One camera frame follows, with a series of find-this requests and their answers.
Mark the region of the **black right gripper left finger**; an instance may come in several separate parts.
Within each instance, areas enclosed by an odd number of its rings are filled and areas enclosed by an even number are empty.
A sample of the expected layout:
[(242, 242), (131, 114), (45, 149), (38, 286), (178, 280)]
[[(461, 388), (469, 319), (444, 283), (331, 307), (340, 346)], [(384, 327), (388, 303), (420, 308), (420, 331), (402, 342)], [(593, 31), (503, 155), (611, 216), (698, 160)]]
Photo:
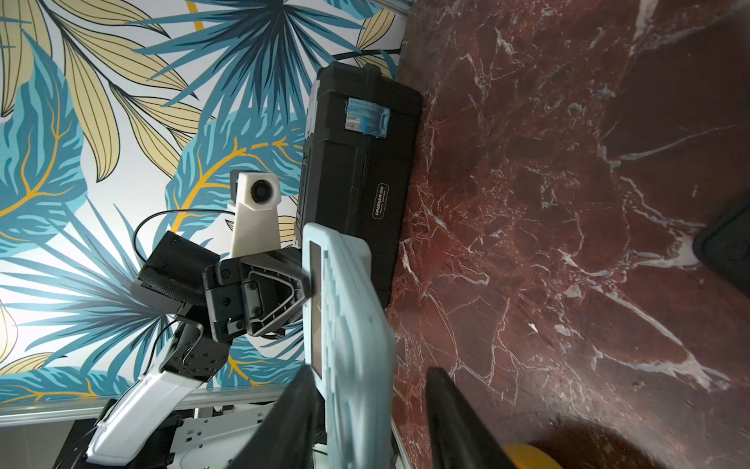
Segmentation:
[(310, 365), (301, 367), (232, 468), (311, 468), (320, 396)]

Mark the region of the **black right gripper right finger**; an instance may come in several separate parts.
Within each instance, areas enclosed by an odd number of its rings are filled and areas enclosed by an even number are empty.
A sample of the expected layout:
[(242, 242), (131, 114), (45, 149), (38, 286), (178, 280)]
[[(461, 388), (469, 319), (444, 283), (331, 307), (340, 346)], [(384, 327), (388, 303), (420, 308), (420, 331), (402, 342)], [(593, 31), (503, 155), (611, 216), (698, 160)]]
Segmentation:
[(441, 367), (429, 367), (426, 406), (434, 468), (516, 468)]

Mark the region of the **yellow plastic tray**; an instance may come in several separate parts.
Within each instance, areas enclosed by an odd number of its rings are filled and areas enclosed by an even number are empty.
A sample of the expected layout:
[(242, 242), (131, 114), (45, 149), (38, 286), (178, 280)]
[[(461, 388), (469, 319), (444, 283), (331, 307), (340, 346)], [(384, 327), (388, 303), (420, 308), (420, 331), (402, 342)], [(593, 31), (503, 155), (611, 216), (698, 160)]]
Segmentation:
[(501, 449), (517, 469), (563, 469), (553, 457), (531, 445), (503, 445)]

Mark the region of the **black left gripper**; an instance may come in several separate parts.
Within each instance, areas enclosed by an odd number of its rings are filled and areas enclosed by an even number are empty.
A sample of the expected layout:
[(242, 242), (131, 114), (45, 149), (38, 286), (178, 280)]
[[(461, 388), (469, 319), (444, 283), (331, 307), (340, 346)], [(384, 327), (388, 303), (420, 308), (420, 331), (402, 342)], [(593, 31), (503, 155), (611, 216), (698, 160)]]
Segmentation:
[(302, 250), (295, 247), (225, 259), (207, 267), (203, 283), (212, 335), (224, 343), (281, 331), (302, 318), (311, 298)]

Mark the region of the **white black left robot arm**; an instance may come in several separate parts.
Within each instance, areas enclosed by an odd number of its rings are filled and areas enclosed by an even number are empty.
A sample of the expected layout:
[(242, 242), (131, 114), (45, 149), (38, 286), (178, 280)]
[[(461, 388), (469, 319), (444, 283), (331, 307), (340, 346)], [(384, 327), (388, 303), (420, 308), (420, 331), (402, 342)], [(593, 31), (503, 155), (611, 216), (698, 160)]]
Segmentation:
[(88, 446), (58, 467), (129, 468), (184, 398), (228, 363), (241, 336), (283, 336), (312, 295), (302, 251), (285, 247), (222, 259), (165, 234), (138, 275), (143, 287), (180, 302), (175, 335), (146, 373), (107, 403)]

